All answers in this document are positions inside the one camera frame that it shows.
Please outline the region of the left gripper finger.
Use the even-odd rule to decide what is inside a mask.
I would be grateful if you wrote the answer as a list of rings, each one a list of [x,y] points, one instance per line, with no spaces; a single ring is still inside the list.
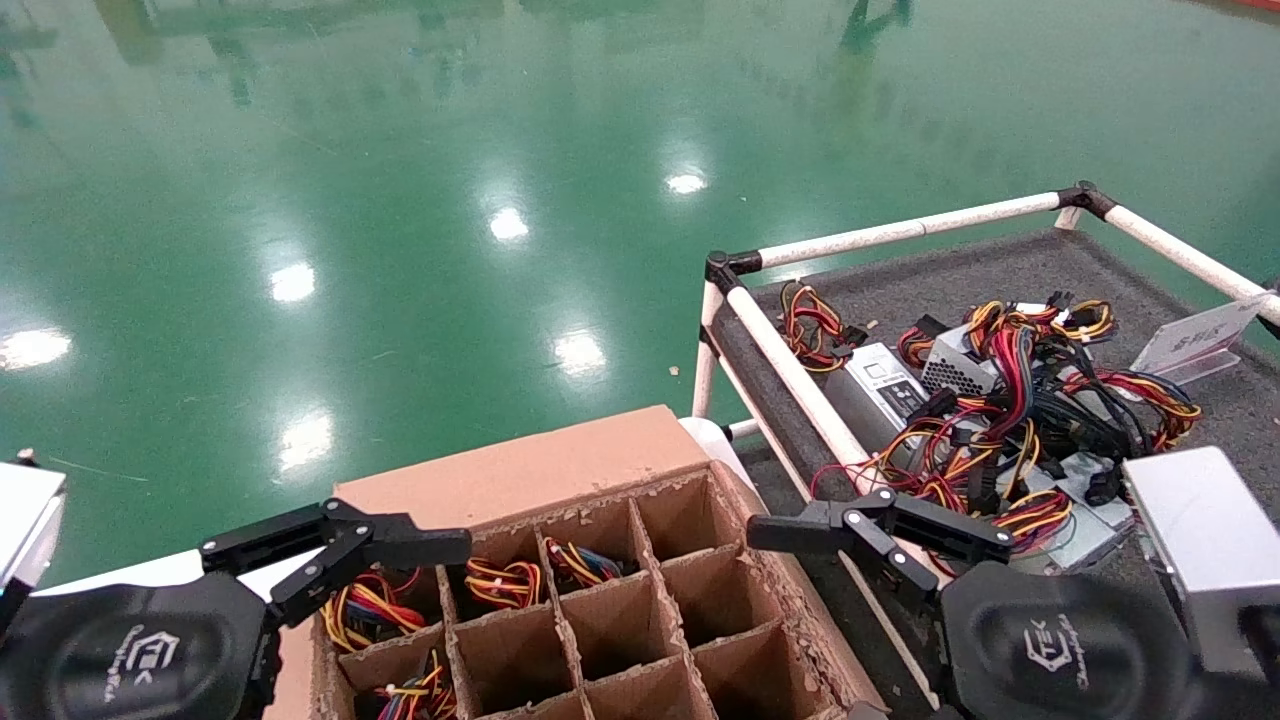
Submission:
[[[268,607],[282,626],[298,626],[375,565],[461,565],[474,546],[468,529],[424,530],[406,512],[316,512],[298,533],[300,550],[319,552],[271,588]]]

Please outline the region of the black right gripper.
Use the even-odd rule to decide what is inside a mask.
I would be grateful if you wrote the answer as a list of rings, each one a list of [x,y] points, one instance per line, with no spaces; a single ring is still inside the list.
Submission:
[[[938,577],[895,537],[983,564],[940,593]],[[1189,719],[1201,707],[1198,665],[1170,611],[1093,577],[1005,566],[1012,536],[991,521],[884,492],[815,500],[792,518],[753,515],[746,543],[844,553],[904,606],[931,606],[940,593],[943,697],[966,719]]]

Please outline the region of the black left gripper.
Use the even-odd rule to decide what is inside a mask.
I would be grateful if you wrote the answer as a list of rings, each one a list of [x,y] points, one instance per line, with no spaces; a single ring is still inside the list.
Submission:
[[[275,698],[280,634],[234,577],[352,577],[347,524],[347,503],[326,498],[206,539],[207,575],[195,582],[27,600],[3,634],[3,716],[260,719]]]

